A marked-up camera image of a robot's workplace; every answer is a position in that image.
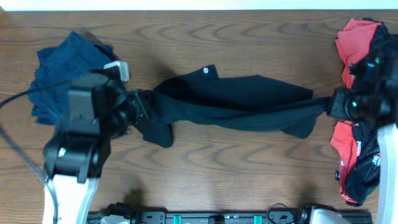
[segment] wood grain surface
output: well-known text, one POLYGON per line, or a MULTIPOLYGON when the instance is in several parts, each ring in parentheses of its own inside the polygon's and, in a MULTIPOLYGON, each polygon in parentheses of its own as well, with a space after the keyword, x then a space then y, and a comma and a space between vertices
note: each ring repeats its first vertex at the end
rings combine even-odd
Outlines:
MULTIPOLYGON (((8 12, 0 27, 0 98, 26 90, 39 66, 36 51, 59 45, 73 30, 111 44, 129 62, 128 88, 151 89, 214 63, 220 77, 260 74, 328 96, 341 85, 336 33, 362 17, 398 31, 396 11, 8 12)), ((21 98, 5 106, 0 119, 42 167, 53 127, 35 123, 31 109, 21 98)), ((91 209, 117 201, 170 211, 265 210, 276 202, 350 208, 334 179, 334 123, 320 116, 302 140, 177 122, 168 149, 133 131, 113 141, 91 209)), ((374 217, 377 198, 375 191, 363 205, 374 217)), ((0 139, 0 223, 41 223, 43 210, 38 178, 0 139)))

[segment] black cable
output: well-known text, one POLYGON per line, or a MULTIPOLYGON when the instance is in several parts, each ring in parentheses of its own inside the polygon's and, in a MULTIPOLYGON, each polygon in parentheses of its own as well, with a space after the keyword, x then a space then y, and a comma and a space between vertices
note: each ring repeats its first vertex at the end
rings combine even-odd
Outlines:
POLYGON ((18 94, 15 94, 14 96, 10 96, 9 98, 3 100, 3 101, 0 103, 0 109, 1 109, 4 105, 6 105, 7 103, 9 103, 9 102, 11 102, 12 100, 15 100, 16 98, 19 98, 19 97, 21 97, 21 96, 23 96, 23 95, 26 95, 26 94, 29 94, 29 93, 32 93, 32 92, 35 92, 35 91, 45 90, 45 89, 48 89, 48 88, 54 88, 54 87, 56 87, 56 86, 66 84, 66 83, 68 83, 68 82, 69 82, 69 80, 65 80, 65 81, 62 81, 62 82, 58 82, 58 83, 56 83, 56 84, 47 85, 47 86, 44 86, 44 87, 41 87, 41 88, 34 88, 34 89, 31 89, 31 90, 26 90, 26 91, 20 92, 20 93, 18 93, 18 94))
MULTIPOLYGON (((276 224, 276 222, 274 222, 271 218, 269 218, 269 212, 271 211, 271 209, 273 208, 273 207, 275 207, 276 205, 281 205, 281 206, 284 206, 285 208, 287 208, 287 209, 289 209, 285 204, 283 204, 283 203, 275 203, 275 204, 273 204, 273 205, 271 205, 271 207, 268 209, 268 211, 267 211, 267 218, 268 218, 268 220, 272 223, 272 224, 276 224)), ((294 214, 293 212, 291 212, 291 211, 289 211, 292 215, 293 215, 293 221, 292 222, 290 222, 290 223, 288 223, 288 224, 291 224, 291 223, 295 223, 295 221, 296 221, 296 214, 294 214)))
POLYGON ((29 156, 24 152, 24 150, 12 140, 12 138, 6 133, 6 131, 0 127, 0 135, 6 140, 8 145, 14 152, 26 162, 26 164, 32 169, 32 171, 39 176, 40 181, 44 184, 44 186, 49 190, 53 206, 54 206, 54 216, 53 216, 53 223, 57 224, 58 222, 58 202, 57 202, 57 195, 54 191, 54 188, 49 186, 49 183, 45 180, 43 173, 41 172, 40 168, 29 158, 29 156))

